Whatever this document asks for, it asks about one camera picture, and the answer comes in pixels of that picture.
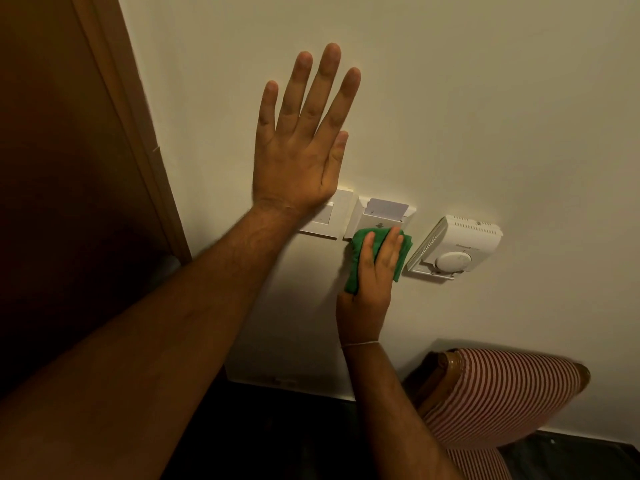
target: striped chair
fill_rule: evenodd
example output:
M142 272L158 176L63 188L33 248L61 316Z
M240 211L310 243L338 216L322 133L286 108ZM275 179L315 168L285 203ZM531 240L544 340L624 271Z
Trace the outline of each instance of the striped chair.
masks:
M420 371L414 405L468 480L511 480L497 447L546 424L590 379L564 358L488 349L430 353Z

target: cleaning cloth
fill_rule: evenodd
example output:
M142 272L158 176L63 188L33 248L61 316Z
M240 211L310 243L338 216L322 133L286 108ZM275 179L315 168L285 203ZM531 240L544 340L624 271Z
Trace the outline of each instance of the cleaning cloth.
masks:
M358 292L358 263L360 261L362 243L364 242L366 235L370 232L374 232L376 234L373 240L373 261L375 261L378 257L380 246L382 246L382 243L390 230L391 229L389 228L360 229L353 235L353 239L351 240L351 247L353 248L353 263L351 265L351 274L349 275L347 284L344 287L344 290L347 291L347 293L356 294ZM409 249L411 249L411 236L402 231L400 231L400 234L404 235L404 240L402 242L402 249L400 249L400 255L398 256L396 272L394 273L394 281L396 283L398 279L400 279L400 272L402 272L402 266L404 266L406 255L409 253Z

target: wooden door frame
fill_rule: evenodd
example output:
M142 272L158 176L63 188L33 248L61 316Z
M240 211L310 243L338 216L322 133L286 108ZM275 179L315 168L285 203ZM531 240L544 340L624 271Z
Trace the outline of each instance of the wooden door frame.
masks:
M166 176L151 113L118 0L71 0L172 254L191 252Z

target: striped upholstery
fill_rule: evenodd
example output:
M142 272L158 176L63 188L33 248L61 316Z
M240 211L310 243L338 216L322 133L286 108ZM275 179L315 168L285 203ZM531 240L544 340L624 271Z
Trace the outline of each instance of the striped upholstery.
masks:
M447 454L467 480L511 480L509 469L496 448L447 450Z
M537 430L580 389L564 358L459 349L462 373L451 394L424 421L446 449L486 449Z

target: floor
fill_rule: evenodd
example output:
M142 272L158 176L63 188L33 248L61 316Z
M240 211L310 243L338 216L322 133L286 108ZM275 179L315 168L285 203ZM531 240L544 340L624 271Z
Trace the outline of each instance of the floor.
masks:
M633 447L538 432L500 449L514 480L640 480ZM355 403L216 380L163 480L375 479Z

